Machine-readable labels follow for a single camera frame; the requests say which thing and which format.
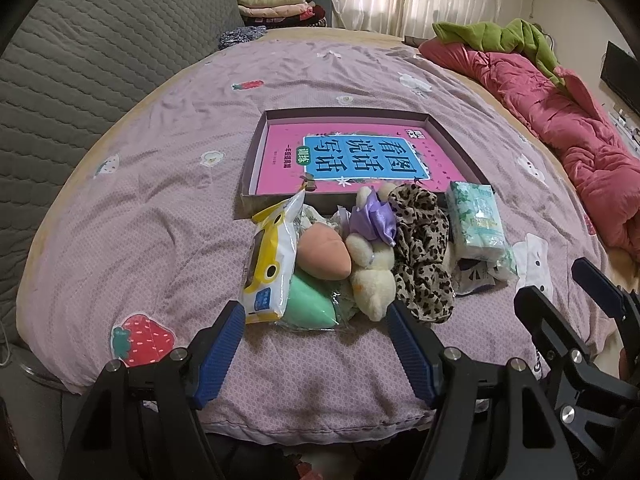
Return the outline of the yellow white wipes pack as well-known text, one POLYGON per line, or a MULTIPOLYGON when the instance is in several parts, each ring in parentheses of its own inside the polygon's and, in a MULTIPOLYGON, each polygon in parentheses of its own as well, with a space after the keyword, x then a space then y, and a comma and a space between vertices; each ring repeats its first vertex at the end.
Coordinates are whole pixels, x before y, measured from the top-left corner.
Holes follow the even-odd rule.
POLYGON ((277 322, 284 315, 295 268, 296 220, 304 198, 300 190, 252 217, 256 232, 240 299, 247 324, 277 322))

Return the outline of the green floral tissue pack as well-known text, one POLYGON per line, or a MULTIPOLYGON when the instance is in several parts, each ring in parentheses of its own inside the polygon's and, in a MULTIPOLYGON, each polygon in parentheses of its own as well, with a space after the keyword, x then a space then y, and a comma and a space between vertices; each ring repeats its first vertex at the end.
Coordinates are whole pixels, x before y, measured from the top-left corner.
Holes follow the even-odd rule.
POLYGON ((499 260, 508 243, 488 184, 451 182, 446 192, 454 250, 459 259, 499 260))
POLYGON ((500 282, 510 282, 518 276, 518 266, 511 246, 496 261, 460 259, 457 266, 461 271, 479 270, 481 274, 488 274, 500 282))

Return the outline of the green makeup sponge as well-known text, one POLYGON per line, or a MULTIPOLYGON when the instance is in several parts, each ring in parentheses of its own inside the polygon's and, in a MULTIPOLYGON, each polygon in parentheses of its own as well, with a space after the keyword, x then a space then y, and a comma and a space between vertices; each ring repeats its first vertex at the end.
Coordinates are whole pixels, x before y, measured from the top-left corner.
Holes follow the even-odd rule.
POLYGON ((287 330, 342 330, 358 313, 348 281, 323 281, 296 269, 284 315, 276 322, 287 330))

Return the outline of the pink and blue book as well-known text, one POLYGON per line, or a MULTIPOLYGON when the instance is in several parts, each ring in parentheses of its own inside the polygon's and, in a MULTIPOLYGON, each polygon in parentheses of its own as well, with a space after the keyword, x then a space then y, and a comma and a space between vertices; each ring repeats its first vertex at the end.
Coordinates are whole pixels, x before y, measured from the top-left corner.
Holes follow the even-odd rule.
POLYGON ((466 179, 424 126, 375 122, 272 124, 256 162, 259 195, 292 194, 305 180, 319 193, 353 193, 385 181, 445 191, 466 179))

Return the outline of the pink crumpled comforter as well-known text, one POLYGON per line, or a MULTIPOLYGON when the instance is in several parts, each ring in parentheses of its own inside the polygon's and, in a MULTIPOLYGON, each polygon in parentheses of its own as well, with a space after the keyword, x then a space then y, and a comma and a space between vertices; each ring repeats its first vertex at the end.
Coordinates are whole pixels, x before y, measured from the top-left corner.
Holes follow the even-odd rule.
POLYGON ((428 60, 483 86, 559 159, 608 247, 639 257, 639 159, 582 80, 563 67, 555 84, 525 56, 422 42, 428 60))

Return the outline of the green blanket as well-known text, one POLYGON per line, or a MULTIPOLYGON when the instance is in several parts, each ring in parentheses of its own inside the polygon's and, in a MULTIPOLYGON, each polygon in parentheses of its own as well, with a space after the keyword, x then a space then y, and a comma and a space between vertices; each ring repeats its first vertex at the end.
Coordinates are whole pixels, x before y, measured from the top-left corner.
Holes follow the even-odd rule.
POLYGON ((444 44, 460 42, 482 52, 518 53, 525 56, 557 86, 564 80, 555 75, 560 65, 544 33, 534 24, 514 18, 502 27, 494 22, 461 25, 438 22, 432 25, 436 37, 444 44))

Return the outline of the white floral scrunchie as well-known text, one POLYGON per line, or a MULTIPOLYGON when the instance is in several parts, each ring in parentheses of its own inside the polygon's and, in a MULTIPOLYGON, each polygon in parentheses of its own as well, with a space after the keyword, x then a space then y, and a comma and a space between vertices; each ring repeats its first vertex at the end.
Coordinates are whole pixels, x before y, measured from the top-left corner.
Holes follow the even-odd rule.
POLYGON ((350 216, 352 214, 344 207, 338 206, 334 214, 329 217, 320 214, 313 206, 303 204, 302 209, 296 219, 296 229, 298 235, 310 229, 314 224, 320 223, 328 226, 337 232, 341 238, 348 237, 350 216))

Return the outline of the stack of folded clothes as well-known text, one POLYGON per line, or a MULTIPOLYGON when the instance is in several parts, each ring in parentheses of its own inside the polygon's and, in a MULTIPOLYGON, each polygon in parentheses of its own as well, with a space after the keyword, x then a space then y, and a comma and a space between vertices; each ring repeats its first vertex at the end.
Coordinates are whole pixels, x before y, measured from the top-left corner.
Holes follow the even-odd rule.
POLYGON ((328 27, 327 11, 317 0, 236 0, 246 26, 266 29, 328 27))

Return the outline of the blue patterned cloth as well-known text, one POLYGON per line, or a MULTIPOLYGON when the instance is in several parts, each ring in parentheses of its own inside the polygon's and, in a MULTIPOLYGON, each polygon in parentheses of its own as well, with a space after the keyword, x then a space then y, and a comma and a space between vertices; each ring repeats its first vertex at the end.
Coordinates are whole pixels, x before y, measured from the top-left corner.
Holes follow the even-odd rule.
POLYGON ((218 49, 224 50, 236 46, 237 44, 245 44, 246 42, 258 40, 265 36, 267 32, 267 27, 262 25, 243 26, 233 30, 228 30, 228 32, 224 32, 220 36, 218 49))

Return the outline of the black television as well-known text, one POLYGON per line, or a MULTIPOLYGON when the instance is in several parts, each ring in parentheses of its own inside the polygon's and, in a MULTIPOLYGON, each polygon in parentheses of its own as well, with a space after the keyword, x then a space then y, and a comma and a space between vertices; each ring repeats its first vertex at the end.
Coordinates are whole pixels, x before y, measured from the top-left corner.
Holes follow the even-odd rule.
POLYGON ((634 114, 640 113, 639 62, 611 41, 606 47, 601 79, 634 114))

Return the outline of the cream plush bunny purple bow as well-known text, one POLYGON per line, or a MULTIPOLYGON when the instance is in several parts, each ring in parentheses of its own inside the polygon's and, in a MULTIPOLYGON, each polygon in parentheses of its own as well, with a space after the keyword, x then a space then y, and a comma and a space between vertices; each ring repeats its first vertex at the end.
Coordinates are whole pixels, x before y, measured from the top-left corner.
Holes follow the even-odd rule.
POLYGON ((393 183, 375 191, 360 188, 349 219, 345 245, 352 258, 352 296, 358 309, 372 322, 380 322, 396 297, 392 272, 395 264, 396 217, 388 199, 393 183))

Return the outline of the cartoon girl wipes pack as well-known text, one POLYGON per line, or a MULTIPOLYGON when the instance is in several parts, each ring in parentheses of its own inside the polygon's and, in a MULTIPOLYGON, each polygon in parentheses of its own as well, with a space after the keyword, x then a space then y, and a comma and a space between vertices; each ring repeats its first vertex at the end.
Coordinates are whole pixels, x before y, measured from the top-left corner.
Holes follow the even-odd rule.
POLYGON ((497 285, 497 280, 489 273, 488 264, 483 260, 459 259, 451 271, 454 294, 464 297, 484 292, 497 285))

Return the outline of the peach makeup sponge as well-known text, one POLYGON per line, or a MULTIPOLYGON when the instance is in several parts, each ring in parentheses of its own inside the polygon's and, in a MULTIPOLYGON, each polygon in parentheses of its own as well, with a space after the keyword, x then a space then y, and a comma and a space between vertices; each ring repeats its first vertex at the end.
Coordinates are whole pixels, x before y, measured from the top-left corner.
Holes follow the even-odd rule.
POLYGON ((352 259, 342 238, 320 222, 300 237, 296 263, 304 272, 323 281, 343 281, 352 273, 352 259))

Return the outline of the leopard print scrunchie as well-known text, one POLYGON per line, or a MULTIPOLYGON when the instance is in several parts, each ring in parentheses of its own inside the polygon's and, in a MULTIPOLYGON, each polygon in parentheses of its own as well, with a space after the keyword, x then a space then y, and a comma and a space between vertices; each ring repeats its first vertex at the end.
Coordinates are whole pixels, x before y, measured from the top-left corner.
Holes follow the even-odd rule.
POLYGON ((454 286, 445 266, 448 217, 436 195, 414 183, 394 188, 388 202, 396 218, 396 299, 423 323, 446 322, 454 308, 454 286))

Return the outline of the dark shallow cardboard box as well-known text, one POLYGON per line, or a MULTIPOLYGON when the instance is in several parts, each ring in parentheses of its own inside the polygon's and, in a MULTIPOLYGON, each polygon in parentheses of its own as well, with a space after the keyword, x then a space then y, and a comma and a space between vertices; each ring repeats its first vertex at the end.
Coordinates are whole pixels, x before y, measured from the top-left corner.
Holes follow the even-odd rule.
POLYGON ((472 157, 430 114, 365 107, 267 110, 240 181, 250 218, 299 190, 322 214, 352 208, 360 188, 415 183, 446 200, 452 182, 484 184, 472 157))

